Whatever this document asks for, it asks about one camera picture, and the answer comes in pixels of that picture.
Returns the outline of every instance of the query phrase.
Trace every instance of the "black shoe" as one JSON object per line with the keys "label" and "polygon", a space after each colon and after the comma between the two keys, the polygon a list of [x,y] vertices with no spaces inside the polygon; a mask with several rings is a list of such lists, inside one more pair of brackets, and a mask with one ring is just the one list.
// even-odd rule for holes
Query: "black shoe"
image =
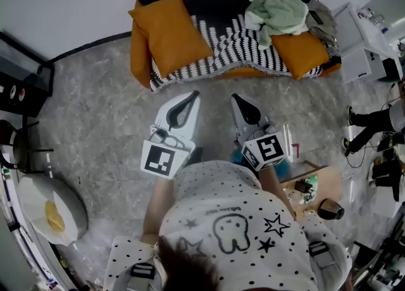
{"label": "black shoe", "polygon": [[352,106],[347,107],[347,121],[349,122],[349,126],[353,126],[352,117],[356,115],[353,111]]}
{"label": "black shoe", "polygon": [[346,138],[343,138],[342,139],[342,145],[343,145],[343,148],[344,148],[344,150],[345,150],[345,155],[346,156],[348,156],[349,154],[354,154],[351,150],[350,150],[350,142],[346,139]]}

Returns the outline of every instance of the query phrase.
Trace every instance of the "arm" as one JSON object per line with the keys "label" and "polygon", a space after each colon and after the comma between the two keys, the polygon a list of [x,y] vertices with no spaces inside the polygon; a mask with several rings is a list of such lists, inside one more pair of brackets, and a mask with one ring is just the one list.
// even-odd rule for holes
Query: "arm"
{"label": "arm", "polygon": [[173,191],[173,180],[165,178],[156,179],[152,196],[146,209],[144,232],[140,238],[141,242],[154,245],[158,241],[163,218],[174,205]]}
{"label": "arm", "polygon": [[344,282],[344,290],[345,291],[353,291],[352,273],[349,273],[349,275],[347,276],[346,281]]}
{"label": "arm", "polygon": [[290,211],[291,216],[295,220],[296,214],[295,214],[294,210],[292,209],[292,206],[283,191],[280,181],[278,181],[274,167],[269,167],[263,171],[260,171],[259,172],[259,181],[260,181],[261,187],[264,191],[274,194],[285,204],[287,209]]}

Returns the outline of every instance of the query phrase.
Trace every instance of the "white table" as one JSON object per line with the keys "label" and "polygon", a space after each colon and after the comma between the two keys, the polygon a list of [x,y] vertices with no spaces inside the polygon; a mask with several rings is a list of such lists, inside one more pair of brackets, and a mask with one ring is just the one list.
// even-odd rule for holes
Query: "white table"
{"label": "white table", "polygon": [[360,19],[351,3],[336,12],[334,18],[344,83],[360,78],[369,82],[385,77],[383,61],[388,58],[393,59],[399,79],[403,78],[399,58],[384,34],[368,19]]}

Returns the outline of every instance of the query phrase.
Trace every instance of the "cartoon tooth print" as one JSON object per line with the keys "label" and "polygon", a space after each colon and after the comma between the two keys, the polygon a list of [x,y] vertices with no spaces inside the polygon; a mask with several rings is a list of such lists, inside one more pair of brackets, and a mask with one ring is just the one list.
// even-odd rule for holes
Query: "cartoon tooth print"
{"label": "cartoon tooth print", "polygon": [[232,254],[235,250],[246,251],[251,245],[247,228],[247,219],[237,213],[215,219],[213,231],[220,250],[225,254]]}

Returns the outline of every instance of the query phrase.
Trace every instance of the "black and white striped blanket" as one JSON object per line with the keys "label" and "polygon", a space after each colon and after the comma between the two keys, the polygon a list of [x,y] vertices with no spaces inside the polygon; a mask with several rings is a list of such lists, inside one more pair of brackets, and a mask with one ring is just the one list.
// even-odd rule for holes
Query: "black and white striped blanket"
{"label": "black and white striped blanket", "polygon": [[[149,4],[157,0],[139,0]],[[259,32],[248,30],[244,26],[244,10],[253,0],[239,0],[236,7],[223,11],[226,0],[215,0],[207,7],[198,0],[183,0],[194,26],[204,37],[214,55],[201,59],[169,74],[160,76],[158,67],[152,60],[151,90],[158,92],[162,87],[174,83],[199,78],[222,75],[234,68],[248,66],[269,75],[291,76],[281,57],[273,46],[264,51],[258,49]],[[316,78],[322,72],[321,66],[313,68],[304,77]]]}

